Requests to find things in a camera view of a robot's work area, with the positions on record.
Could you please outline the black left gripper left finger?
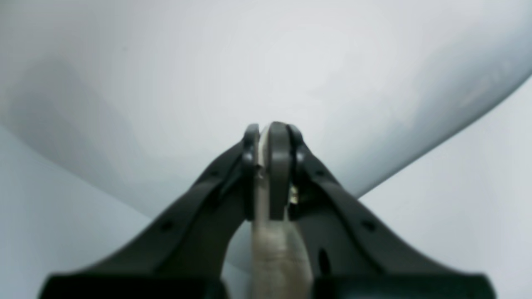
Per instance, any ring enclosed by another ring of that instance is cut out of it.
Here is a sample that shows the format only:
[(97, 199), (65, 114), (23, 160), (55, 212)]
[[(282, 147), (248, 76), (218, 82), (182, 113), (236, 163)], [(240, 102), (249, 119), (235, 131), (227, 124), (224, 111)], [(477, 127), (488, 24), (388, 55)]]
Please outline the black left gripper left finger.
[(85, 269), (50, 276), (39, 297), (226, 299), (221, 272), (228, 244), (254, 217), (259, 132), (249, 125), (241, 141), (133, 240)]

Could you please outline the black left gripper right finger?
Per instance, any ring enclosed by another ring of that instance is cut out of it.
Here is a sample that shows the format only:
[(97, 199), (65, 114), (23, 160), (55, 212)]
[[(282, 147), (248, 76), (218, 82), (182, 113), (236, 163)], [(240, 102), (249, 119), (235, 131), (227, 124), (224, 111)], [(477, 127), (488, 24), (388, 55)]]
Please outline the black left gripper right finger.
[(312, 299), (494, 299), (483, 274), (466, 274), (407, 244), (349, 194), (294, 125), (268, 128), (269, 212), (298, 225), (313, 274)]

